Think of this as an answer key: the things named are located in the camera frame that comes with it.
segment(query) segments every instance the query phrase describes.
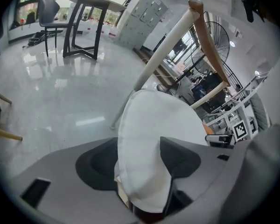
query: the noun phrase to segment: glossy floor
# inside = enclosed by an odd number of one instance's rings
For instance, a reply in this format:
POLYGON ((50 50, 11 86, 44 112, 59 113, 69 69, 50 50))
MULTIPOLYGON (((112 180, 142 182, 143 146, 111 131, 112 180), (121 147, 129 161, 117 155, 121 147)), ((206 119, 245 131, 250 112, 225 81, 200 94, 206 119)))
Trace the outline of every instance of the glossy floor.
MULTIPOLYGON (((63 37, 22 48, 24 40, 0 56, 0 128, 23 141, 0 138, 0 173, 14 177, 43 156, 86 142, 116 137, 109 128, 116 111, 132 90, 144 63, 130 50, 101 40, 98 60, 84 55, 63 59, 63 37)), ((89 40, 77 38, 89 46, 89 40)), ((157 84, 150 77, 145 87, 157 84)))

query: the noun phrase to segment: ceiling light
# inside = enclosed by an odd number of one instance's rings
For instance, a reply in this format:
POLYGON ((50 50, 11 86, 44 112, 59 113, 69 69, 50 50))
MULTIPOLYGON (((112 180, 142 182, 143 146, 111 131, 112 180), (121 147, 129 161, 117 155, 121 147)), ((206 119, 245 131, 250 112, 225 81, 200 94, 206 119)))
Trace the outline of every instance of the ceiling light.
POLYGON ((235 44, 233 41, 230 41, 229 44, 232 46, 232 47, 235 47, 235 44))

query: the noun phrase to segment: qr code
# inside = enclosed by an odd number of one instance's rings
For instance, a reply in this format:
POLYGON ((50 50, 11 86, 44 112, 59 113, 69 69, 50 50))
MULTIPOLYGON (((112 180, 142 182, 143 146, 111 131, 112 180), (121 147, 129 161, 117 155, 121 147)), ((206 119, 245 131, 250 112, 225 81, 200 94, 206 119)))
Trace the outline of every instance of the qr code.
POLYGON ((236 141, 245 137, 248 134, 243 121, 236 123, 234 126, 232 126, 232 129, 233 129, 233 133, 235 135, 236 141))

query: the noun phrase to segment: black table base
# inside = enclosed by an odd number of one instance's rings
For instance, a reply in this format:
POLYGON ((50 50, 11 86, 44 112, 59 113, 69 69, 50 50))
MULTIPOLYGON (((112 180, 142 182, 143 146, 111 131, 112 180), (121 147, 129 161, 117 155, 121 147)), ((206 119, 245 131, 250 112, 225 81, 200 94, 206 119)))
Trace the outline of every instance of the black table base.
POLYGON ((74 10, 70 16, 70 21, 69 21, 68 27, 66 29, 64 45, 63 45, 63 57, 67 57, 67 56, 71 56, 71 55, 75 55, 75 54, 84 54, 84 55, 87 55, 87 56, 97 60, 99 39, 101 36, 102 27, 103 27, 103 23, 104 23, 104 19, 105 19, 108 7, 109 7, 109 2, 90 2, 88 0, 78 0, 77 1, 76 5, 74 7, 74 10), (82 7, 81 7, 81 11, 78 15, 77 22, 76 22, 75 26, 73 26, 75 17, 78 13, 78 10, 79 10, 79 7, 81 6, 81 4, 82 4, 82 7), (101 16, 100 16, 99 22, 98 22, 95 43, 94 43, 94 46, 91 46, 91 47, 80 47, 75 44, 78 26, 81 21, 82 14, 83 14, 85 7, 97 7, 102 10, 102 13, 101 13, 101 16), (71 51, 70 50, 70 32, 71 32, 72 27, 74 27, 74 31, 73 31, 71 46, 73 48, 75 48, 75 50, 71 51))

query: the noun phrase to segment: white chair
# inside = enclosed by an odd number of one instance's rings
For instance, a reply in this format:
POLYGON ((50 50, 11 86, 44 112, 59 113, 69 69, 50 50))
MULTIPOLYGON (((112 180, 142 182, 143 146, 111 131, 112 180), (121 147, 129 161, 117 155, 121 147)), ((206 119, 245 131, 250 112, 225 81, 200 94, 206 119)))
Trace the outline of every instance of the white chair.
POLYGON ((118 139, 119 176, 126 195, 136 207, 151 213, 163 212, 171 176, 161 159, 160 137, 208 145, 206 131, 194 109, 226 86, 229 86, 228 78, 206 28, 203 4, 190 0, 189 10, 151 57, 111 126, 114 128, 122 115, 118 139), (193 24, 204 53, 223 82, 191 107, 168 94, 140 90, 193 24))

